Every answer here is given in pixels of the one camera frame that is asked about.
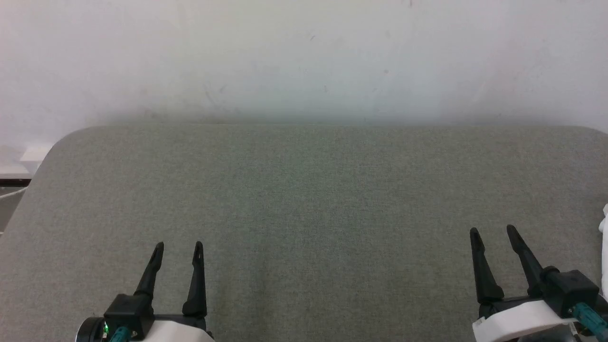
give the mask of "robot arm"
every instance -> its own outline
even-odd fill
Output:
[[[506,228],[528,282],[528,294],[504,298],[485,257],[485,247],[477,229],[472,228],[471,250],[479,319],[473,323],[477,342],[575,341],[573,337],[595,335],[608,341],[608,303],[599,288],[578,270],[560,272],[553,266],[542,268],[514,226]]]
[[[150,257],[133,295],[119,294],[103,317],[87,318],[75,342],[212,342],[207,331],[207,298],[202,243],[198,241],[192,257],[194,271],[188,299],[182,314],[154,313],[152,299],[156,273],[161,268],[164,244],[159,242]]]

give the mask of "teal cable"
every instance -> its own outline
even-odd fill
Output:
[[[573,316],[597,337],[598,342],[608,342],[608,323],[589,305],[574,305]]]
[[[109,342],[129,342],[131,331],[125,327],[119,327]]]

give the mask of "white cloth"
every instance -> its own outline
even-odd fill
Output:
[[[608,204],[604,206],[604,220],[599,223],[599,231],[603,234],[602,239],[602,293],[608,293],[608,234],[604,234],[604,228],[608,227]]]

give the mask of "white wall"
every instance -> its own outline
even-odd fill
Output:
[[[0,145],[136,120],[608,131],[606,0],[0,0]]]

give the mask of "gray fabric table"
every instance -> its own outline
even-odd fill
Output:
[[[204,242],[217,341],[471,341],[469,229],[599,284],[608,136],[585,128],[150,125],[61,140],[0,238],[0,340],[73,341],[131,292],[178,313]]]

